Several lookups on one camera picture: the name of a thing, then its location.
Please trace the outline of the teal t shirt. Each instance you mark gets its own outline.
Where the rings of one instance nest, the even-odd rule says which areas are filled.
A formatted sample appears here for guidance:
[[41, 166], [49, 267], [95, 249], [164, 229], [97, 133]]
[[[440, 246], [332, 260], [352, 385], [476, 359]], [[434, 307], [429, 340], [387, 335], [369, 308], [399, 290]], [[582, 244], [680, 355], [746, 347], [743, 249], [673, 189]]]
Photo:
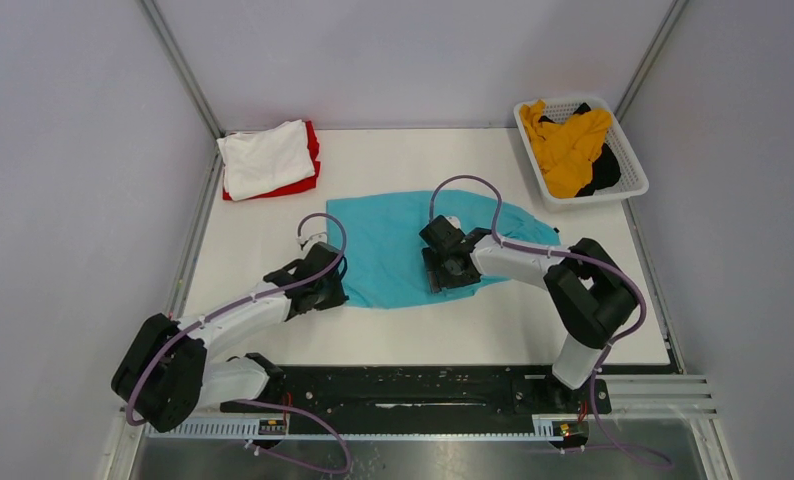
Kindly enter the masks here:
[[[431, 196], [431, 191], [410, 191], [326, 201], [327, 213], [341, 222], [348, 237], [345, 258], [349, 264], [342, 281], [348, 306], [398, 309], [444, 303], [507, 281], [483, 277], [463, 288], [431, 291], [422, 259], [426, 244], [419, 236], [429, 222]], [[476, 227], [491, 227], [495, 207], [496, 200], [464, 190], [444, 190], [435, 201], [435, 213], [455, 216], [466, 233]], [[498, 231], [519, 241], [561, 244], [556, 229], [505, 202]]]

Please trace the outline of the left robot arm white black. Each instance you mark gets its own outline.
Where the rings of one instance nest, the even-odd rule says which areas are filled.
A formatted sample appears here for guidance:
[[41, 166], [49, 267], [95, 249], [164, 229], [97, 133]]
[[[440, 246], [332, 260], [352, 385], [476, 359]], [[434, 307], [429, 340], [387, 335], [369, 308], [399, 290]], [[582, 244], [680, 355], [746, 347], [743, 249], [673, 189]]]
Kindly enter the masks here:
[[322, 241], [266, 274], [248, 293], [202, 315], [159, 313], [141, 325], [115, 370], [112, 391], [138, 424], [173, 430], [199, 409], [247, 400], [269, 411], [288, 399], [285, 372], [260, 353], [222, 359], [258, 331], [344, 305], [343, 253]]

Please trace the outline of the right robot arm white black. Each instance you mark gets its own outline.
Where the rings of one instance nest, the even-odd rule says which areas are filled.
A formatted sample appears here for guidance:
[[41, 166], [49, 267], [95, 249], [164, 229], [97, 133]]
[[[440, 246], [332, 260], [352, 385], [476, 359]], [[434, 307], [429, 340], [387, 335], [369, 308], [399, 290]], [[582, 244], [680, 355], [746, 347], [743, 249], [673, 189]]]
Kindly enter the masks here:
[[487, 228], [464, 233], [444, 216], [419, 233], [430, 288], [466, 288], [500, 277], [548, 292], [567, 337], [552, 365], [548, 402], [570, 412], [586, 398], [586, 381], [600, 367], [619, 329], [635, 312], [644, 314], [644, 296], [595, 240], [569, 247], [522, 242]]

